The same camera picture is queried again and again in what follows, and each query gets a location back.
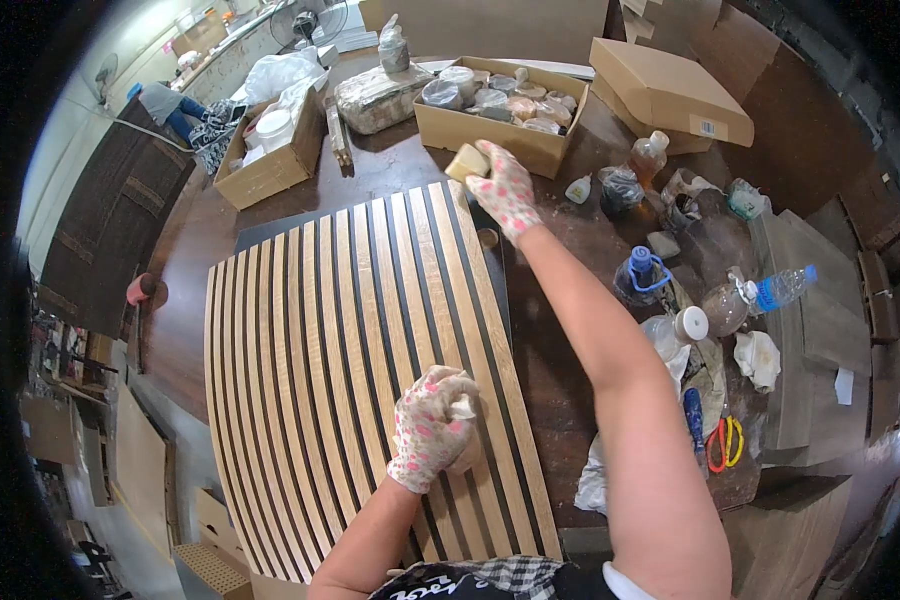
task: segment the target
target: work glove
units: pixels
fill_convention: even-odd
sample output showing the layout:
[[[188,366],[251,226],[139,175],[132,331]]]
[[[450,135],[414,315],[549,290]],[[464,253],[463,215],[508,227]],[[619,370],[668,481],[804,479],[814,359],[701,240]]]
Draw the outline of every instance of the work glove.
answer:
[[[474,145],[490,158],[491,177],[468,174],[466,187],[516,246],[520,234],[540,223],[540,215],[534,208],[530,174],[513,154],[500,146],[486,139],[478,139]]]
[[[464,451],[473,436],[471,401],[480,390],[459,368],[433,365],[397,400],[396,455],[386,474],[415,494],[430,484]]]

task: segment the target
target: blue handle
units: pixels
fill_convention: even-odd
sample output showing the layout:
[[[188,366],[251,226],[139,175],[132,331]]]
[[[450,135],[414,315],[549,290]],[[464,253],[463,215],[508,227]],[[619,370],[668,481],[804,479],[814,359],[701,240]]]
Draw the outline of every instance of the blue handle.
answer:
[[[686,390],[683,395],[683,414],[687,418],[687,427],[693,437],[693,451],[704,451],[704,408],[700,402],[700,392],[697,388]]]
[[[640,284],[636,282],[636,269],[633,265],[627,264],[626,270],[630,272],[630,280],[633,282],[633,289],[637,292],[653,292],[657,288],[661,287],[664,283],[670,281],[670,270],[667,270],[666,267],[663,266],[663,261],[660,260],[660,257],[656,254],[651,254],[649,259],[660,265],[660,270],[663,271],[663,278],[660,281],[655,283],[651,283],[648,287],[640,287]]]

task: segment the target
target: gray shirt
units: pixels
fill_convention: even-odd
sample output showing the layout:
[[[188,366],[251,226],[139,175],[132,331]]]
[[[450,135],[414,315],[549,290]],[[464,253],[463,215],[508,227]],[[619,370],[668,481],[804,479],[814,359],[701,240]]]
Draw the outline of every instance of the gray shirt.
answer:
[[[157,125],[163,125],[183,100],[183,94],[168,88],[163,83],[147,83],[140,92],[140,104]]]

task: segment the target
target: white wall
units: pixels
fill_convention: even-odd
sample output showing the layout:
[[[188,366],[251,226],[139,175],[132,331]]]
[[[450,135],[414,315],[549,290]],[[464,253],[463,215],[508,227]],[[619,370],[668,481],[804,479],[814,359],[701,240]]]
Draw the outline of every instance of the white wall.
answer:
[[[86,82],[93,85],[94,76],[110,53],[118,57],[118,76],[108,94],[113,115],[127,104],[127,92],[136,82],[174,78],[177,57],[162,50],[164,43],[177,34],[174,20],[184,10],[202,10],[211,4],[214,0],[124,0],[97,27],[96,39],[49,114],[26,171],[17,235],[29,248],[30,269],[37,280],[60,214],[111,124],[73,102],[97,113],[102,110]],[[222,14],[226,5],[222,0],[216,0],[216,4]]]

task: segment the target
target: blue jeans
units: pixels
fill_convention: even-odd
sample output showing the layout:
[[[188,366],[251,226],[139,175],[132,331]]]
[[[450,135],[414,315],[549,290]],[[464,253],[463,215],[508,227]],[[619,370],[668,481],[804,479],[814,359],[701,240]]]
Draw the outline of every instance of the blue jeans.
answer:
[[[176,132],[180,138],[183,138],[183,141],[187,143],[187,146],[190,146],[190,132],[194,129],[190,123],[187,121],[186,117],[183,115],[189,114],[192,117],[196,117],[200,121],[204,121],[204,114],[206,113],[206,108],[204,108],[199,102],[192,98],[188,98],[186,96],[183,97],[183,100],[180,101],[180,104],[173,109],[173,112],[169,114],[167,117],[167,124],[169,127]]]

